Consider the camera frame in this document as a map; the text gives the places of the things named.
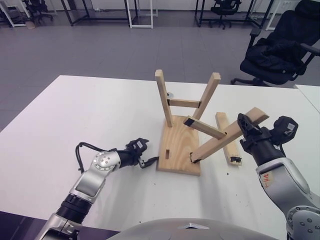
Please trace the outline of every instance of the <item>mortise hole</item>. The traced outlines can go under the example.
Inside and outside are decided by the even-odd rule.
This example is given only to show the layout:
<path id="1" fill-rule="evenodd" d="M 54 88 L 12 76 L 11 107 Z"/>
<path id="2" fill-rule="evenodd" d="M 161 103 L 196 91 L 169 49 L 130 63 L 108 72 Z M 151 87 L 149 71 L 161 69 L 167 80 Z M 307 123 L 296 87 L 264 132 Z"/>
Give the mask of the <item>mortise hole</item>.
<path id="1" fill-rule="evenodd" d="M 165 150 L 165 159 L 169 159 L 169 156 L 170 156 L 170 150 L 167 149 Z"/>

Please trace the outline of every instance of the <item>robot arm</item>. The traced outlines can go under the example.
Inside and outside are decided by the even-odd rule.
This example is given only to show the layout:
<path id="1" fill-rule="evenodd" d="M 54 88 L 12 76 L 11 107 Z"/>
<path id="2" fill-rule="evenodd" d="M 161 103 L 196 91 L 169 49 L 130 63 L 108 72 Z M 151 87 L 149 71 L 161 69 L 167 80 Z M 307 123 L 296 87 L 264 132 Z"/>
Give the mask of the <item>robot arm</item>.
<path id="1" fill-rule="evenodd" d="M 274 123 L 274 129 L 268 130 L 240 113 L 238 125 L 244 136 L 240 143 L 258 165 L 256 172 L 263 190 L 286 218 L 288 239 L 319 240 L 320 197 L 310 191 L 282 149 L 282 144 L 294 138 L 298 124 L 282 116 Z"/>
<path id="2" fill-rule="evenodd" d="M 110 173 L 137 164 L 145 168 L 158 159 L 154 157 L 144 161 L 140 158 L 147 149 L 147 142 L 146 139 L 138 138 L 127 144 L 125 150 L 111 149 L 95 155 L 89 169 L 81 174 L 58 211 L 45 223 L 36 240 L 77 239 L 82 222 Z"/>

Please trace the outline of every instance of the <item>label sticker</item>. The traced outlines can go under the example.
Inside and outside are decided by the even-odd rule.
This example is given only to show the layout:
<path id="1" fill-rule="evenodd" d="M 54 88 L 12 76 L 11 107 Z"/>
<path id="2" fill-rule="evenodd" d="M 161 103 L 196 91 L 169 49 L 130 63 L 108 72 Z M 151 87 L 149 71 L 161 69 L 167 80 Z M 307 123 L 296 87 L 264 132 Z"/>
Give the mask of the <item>label sticker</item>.
<path id="1" fill-rule="evenodd" d="M 289 123 L 288 126 L 287 126 L 287 128 L 288 128 L 289 130 L 293 130 L 293 129 L 295 128 L 295 125 L 293 125 L 292 123 Z"/>
<path id="2" fill-rule="evenodd" d="M 272 171 L 268 171 L 262 175 L 260 175 L 261 183 L 264 188 L 268 188 L 274 182 L 274 175 Z"/>
<path id="3" fill-rule="evenodd" d="M 138 141 L 136 144 L 138 145 L 139 148 L 142 149 L 143 145 L 142 145 L 142 143 L 140 141 Z"/>

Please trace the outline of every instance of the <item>office chair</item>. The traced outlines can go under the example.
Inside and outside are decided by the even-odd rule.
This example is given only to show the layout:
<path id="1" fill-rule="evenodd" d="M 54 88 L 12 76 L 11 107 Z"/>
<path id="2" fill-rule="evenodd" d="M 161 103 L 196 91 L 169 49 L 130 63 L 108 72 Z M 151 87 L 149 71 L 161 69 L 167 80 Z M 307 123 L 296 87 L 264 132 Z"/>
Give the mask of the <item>office chair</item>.
<path id="1" fill-rule="evenodd" d="M 51 21 L 54 20 L 51 14 L 46 14 L 48 12 L 48 6 L 46 5 L 45 0 L 22 0 L 25 5 L 26 9 L 31 14 L 31 17 L 35 20 L 38 19 L 38 22 L 42 21 L 43 17 L 50 18 Z"/>
<path id="2" fill-rule="evenodd" d="M 295 71 L 274 71 L 272 68 L 262 67 L 247 59 L 247 54 L 252 49 L 255 38 L 260 34 L 258 28 L 252 29 L 250 42 L 246 51 L 246 58 L 240 65 L 240 70 L 254 76 L 253 80 L 242 80 L 234 78 L 230 81 L 232 85 L 236 82 L 249 84 L 253 86 L 269 87 L 264 82 L 275 85 L 282 85 L 288 81 L 294 81 L 298 76 L 303 75 L 307 65 L 315 56 L 320 55 L 320 49 L 312 47 L 320 39 L 320 2 L 312 0 L 302 0 L 298 3 L 295 10 L 284 12 L 274 30 L 270 33 L 266 41 L 295 41 L 298 51 L 297 59 L 300 65 Z M 309 57 L 305 62 L 302 58 L 307 54 Z M 280 57 L 285 59 L 289 54 L 282 54 Z"/>
<path id="3" fill-rule="evenodd" d="M 220 15 L 220 18 L 214 21 L 209 21 L 209 26 L 212 28 L 214 23 L 219 23 L 219 28 L 222 25 L 223 30 L 226 29 L 225 23 L 229 23 L 229 28 L 231 28 L 231 21 L 223 20 L 222 16 L 233 15 L 238 12 L 240 0 L 215 0 L 214 6 L 211 7 L 211 12 Z"/>

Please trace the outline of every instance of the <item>wooden plank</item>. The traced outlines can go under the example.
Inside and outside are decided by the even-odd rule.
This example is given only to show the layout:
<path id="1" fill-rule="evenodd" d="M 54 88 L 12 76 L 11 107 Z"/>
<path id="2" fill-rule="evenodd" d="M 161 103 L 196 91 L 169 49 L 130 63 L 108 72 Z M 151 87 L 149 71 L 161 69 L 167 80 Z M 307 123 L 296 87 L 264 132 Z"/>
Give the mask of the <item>wooden plank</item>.
<path id="1" fill-rule="evenodd" d="M 174 125 L 164 122 L 157 169 L 200 176 L 200 164 L 192 163 L 190 153 L 199 147 L 198 131 L 184 125 L 185 116 L 172 116 Z"/>
<path id="2" fill-rule="evenodd" d="M 225 112 L 217 112 L 215 114 L 216 124 L 222 131 L 229 126 L 227 114 Z M 236 141 L 232 141 L 223 147 L 223 152 L 228 163 L 232 165 L 241 165 L 241 157 L 237 149 Z"/>
<path id="3" fill-rule="evenodd" d="M 190 128 L 208 134 L 216 139 L 222 139 L 226 135 L 223 131 L 220 131 L 219 129 L 210 126 L 198 119 L 195 119 L 192 116 L 186 117 L 186 119 L 184 120 L 184 125 L 187 125 Z"/>
<path id="4" fill-rule="evenodd" d="M 200 106 L 199 101 L 182 100 L 182 99 L 168 99 L 169 106 L 186 107 L 186 108 L 198 108 Z"/>
<path id="5" fill-rule="evenodd" d="M 246 113 L 246 115 L 254 122 L 255 124 L 259 124 L 269 118 L 267 114 L 261 111 L 259 108 L 254 107 L 250 111 Z M 237 121 L 234 121 L 228 127 L 226 127 L 223 132 L 226 132 L 226 136 L 221 139 L 211 138 L 205 144 L 201 145 L 191 154 L 191 161 L 198 162 L 211 154 L 215 153 L 219 149 L 223 148 L 227 144 L 236 140 L 238 137 L 242 135 L 241 129 L 238 126 Z"/>
<path id="6" fill-rule="evenodd" d="M 200 99 L 200 106 L 194 111 L 192 117 L 198 120 L 201 118 L 220 80 L 220 74 L 217 72 L 213 72 Z"/>
<path id="7" fill-rule="evenodd" d="M 156 84 L 158 85 L 158 90 L 159 90 L 160 99 L 161 99 L 167 126 L 169 128 L 172 128 L 173 126 L 172 115 L 171 115 L 170 106 L 168 105 L 168 101 L 167 101 L 167 89 L 165 84 L 164 73 L 161 69 L 158 69 L 155 71 L 155 79 L 156 79 Z"/>

